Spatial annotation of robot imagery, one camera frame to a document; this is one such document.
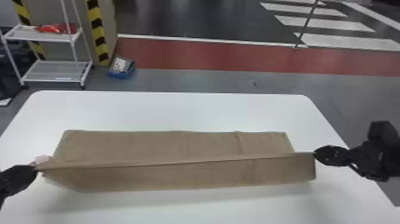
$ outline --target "metal shelving unit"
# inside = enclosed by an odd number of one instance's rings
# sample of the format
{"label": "metal shelving unit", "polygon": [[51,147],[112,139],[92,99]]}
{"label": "metal shelving unit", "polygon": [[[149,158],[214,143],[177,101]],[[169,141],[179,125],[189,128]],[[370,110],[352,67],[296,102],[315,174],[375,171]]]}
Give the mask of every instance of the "metal shelving unit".
{"label": "metal shelving unit", "polygon": [[[64,0],[60,0],[68,34],[41,33],[36,31],[33,26],[24,26],[22,24],[18,24],[8,33],[1,36],[1,41],[4,44],[5,50],[22,86],[25,86],[25,82],[77,82],[80,83],[80,87],[82,89],[85,88],[85,80],[89,70],[92,68],[93,60],[92,56],[90,55],[89,45],[86,41],[85,33],[82,30],[82,23],[80,21],[76,2],[75,0],[71,1],[79,24],[79,28],[76,30],[76,33],[71,33],[65,2]],[[80,36],[83,36],[89,61],[78,61],[75,51],[75,42]],[[41,60],[35,53],[37,58],[36,62],[24,74],[24,76],[22,76],[15,64],[13,56],[11,55],[10,49],[7,45],[7,40],[69,43],[71,45],[74,61],[44,61]]]}

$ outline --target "hazard stripe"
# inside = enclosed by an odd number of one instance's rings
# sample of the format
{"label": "hazard stripe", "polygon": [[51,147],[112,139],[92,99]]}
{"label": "hazard stripe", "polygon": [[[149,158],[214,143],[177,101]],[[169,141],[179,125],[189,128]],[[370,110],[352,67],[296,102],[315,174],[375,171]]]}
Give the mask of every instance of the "hazard stripe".
{"label": "hazard stripe", "polygon": [[99,3],[97,0],[86,0],[87,17],[92,28],[93,44],[95,45],[96,56],[100,65],[108,66],[110,58],[108,56],[107,42],[105,40],[105,32],[103,21],[101,18]]}
{"label": "hazard stripe", "polygon": [[[19,16],[21,23],[25,26],[31,26],[28,9],[25,7],[23,1],[22,0],[12,0],[12,2],[14,3],[15,11],[17,12],[17,14]],[[30,41],[29,46],[30,46],[30,49],[32,49],[32,51],[34,51],[41,60],[46,60],[45,52],[42,48],[42,45],[39,42]]]}

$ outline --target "blue bin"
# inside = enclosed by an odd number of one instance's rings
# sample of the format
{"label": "blue bin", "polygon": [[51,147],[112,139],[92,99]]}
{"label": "blue bin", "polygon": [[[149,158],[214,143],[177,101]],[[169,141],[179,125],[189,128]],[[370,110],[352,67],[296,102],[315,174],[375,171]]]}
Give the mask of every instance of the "blue bin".
{"label": "blue bin", "polygon": [[127,79],[132,77],[136,73],[136,61],[132,61],[128,72],[112,72],[108,71],[107,74],[109,77],[117,78],[117,79]]}

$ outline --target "white wall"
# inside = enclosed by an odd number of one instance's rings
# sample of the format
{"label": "white wall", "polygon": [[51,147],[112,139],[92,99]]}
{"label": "white wall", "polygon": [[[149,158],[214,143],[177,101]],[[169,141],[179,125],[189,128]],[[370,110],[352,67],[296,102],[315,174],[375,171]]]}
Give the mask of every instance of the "white wall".
{"label": "white wall", "polygon": [[11,0],[0,0],[0,26],[15,26],[18,17]]}

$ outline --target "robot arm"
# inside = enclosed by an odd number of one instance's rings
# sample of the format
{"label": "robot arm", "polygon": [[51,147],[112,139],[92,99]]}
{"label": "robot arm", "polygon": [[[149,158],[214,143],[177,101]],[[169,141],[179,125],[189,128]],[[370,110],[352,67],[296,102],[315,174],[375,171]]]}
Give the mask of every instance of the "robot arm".
{"label": "robot arm", "polygon": [[368,140],[346,148],[326,145],[314,157],[327,166],[348,166],[360,176],[386,182],[400,177],[400,137],[390,122],[372,122]]}

